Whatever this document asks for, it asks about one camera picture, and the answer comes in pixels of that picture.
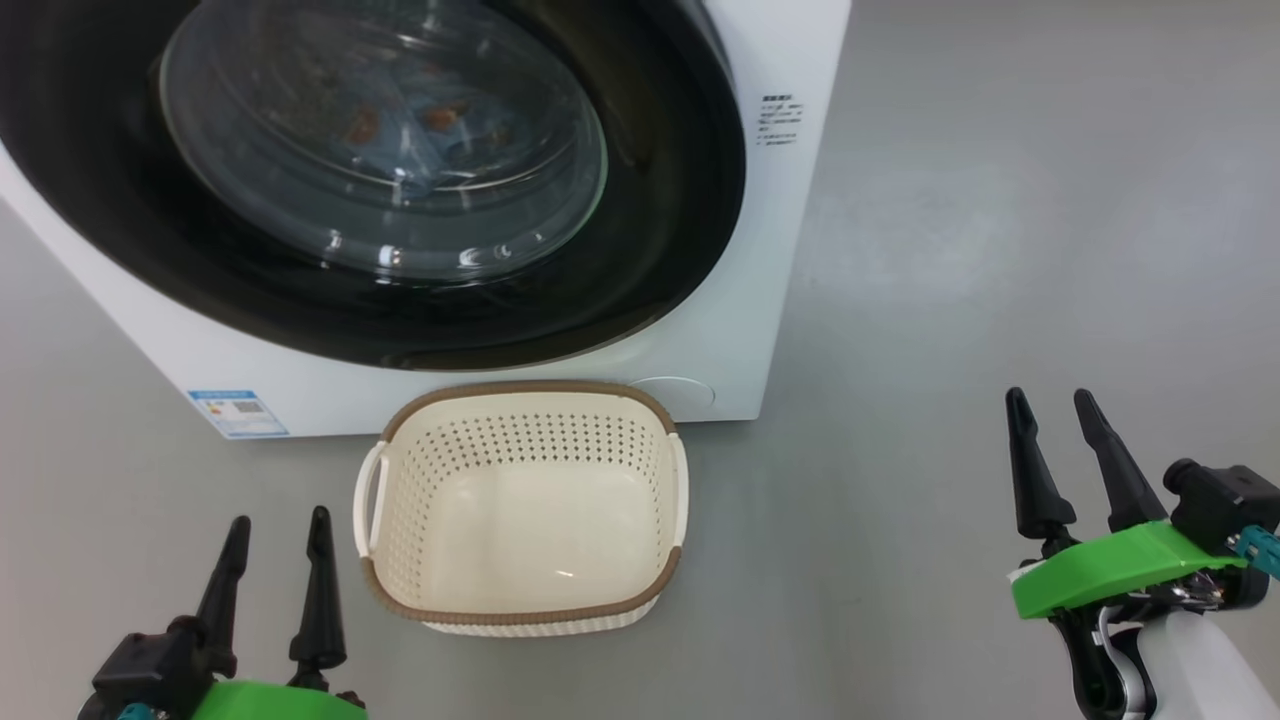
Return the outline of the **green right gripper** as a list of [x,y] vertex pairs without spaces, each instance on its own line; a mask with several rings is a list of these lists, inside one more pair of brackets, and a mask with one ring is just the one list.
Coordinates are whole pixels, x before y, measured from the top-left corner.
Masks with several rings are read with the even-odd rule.
[[1062,550],[1010,577],[1021,619],[1050,618],[1057,609],[1085,607],[1198,571],[1247,566],[1238,556],[1203,551],[1166,521],[1169,512],[1088,389],[1076,389],[1073,402],[1100,465],[1114,534],[1076,544],[1068,529],[1075,509],[1047,468],[1025,392],[1012,387],[1004,401],[1018,533],[1044,550]]

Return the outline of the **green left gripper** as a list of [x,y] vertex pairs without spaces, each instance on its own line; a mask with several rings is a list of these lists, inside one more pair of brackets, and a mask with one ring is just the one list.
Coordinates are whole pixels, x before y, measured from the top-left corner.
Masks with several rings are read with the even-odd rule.
[[[238,667],[233,650],[236,609],[251,528],[246,515],[232,521],[196,614],[204,628],[207,669],[224,678],[234,678]],[[369,720],[358,696],[353,702],[349,693],[330,693],[325,676],[346,662],[347,647],[332,516],[324,506],[312,510],[306,555],[308,584],[300,629],[289,646],[296,671],[288,685],[216,682],[189,720]]]

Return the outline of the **white front-load washing machine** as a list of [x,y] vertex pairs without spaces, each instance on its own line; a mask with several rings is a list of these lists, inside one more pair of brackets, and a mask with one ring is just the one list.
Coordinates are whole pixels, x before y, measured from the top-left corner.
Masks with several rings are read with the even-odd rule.
[[710,17],[727,56],[746,149],[737,224],[721,260],[675,310],[593,351],[531,366],[407,372],[319,357],[202,318],[129,279],[55,218],[0,146],[0,202],[186,397],[253,391],[289,437],[376,434],[402,406],[456,386],[649,377],[716,392],[678,423],[745,421],[762,410],[785,296],[841,51],[856,0],[684,0]]

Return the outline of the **cream perforated laundry basket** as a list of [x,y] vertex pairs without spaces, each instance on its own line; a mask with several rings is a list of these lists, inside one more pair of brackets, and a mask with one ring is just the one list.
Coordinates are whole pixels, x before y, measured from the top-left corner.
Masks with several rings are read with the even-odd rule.
[[684,442],[627,386],[445,388],[403,406],[358,470],[352,525],[372,596],[436,632],[621,629],[673,579],[689,528]]

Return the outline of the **blue cartoon print garment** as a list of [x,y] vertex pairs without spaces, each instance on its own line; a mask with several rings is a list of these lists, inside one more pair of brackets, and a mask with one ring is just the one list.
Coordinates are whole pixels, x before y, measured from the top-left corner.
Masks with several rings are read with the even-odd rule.
[[521,136],[521,120],[504,102],[474,90],[411,90],[398,122],[396,170],[428,192],[497,176],[513,161]]

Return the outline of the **blue energy label sticker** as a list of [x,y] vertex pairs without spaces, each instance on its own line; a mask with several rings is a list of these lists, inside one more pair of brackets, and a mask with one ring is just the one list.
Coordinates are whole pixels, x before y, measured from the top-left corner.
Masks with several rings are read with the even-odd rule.
[[227,439],[285,438],[291,433],[268,405],[248,389],[187,391],[195,407]]

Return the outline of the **black round glass washer door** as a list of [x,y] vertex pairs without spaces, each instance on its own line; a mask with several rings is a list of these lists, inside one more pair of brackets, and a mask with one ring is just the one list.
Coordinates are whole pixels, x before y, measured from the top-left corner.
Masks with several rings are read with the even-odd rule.
[[[283,79],[355,70],[381,109],[342,170]],[[513,161],[428,192],[403,95],[474,90]],[[531,366],[658,322],[721,260],[746,149],[724,50],[684,0],[0,0],[0,146],[111,266],[225,328],[407,372]]]

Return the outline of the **white round filter access cover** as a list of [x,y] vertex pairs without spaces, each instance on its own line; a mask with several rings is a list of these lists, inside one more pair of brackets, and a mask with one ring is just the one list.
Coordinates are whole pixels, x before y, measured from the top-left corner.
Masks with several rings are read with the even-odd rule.
[[685,377],[649,377],[634,380],[628,387],[653,397],[672,416],[703,413],[716,402],[712,387]]

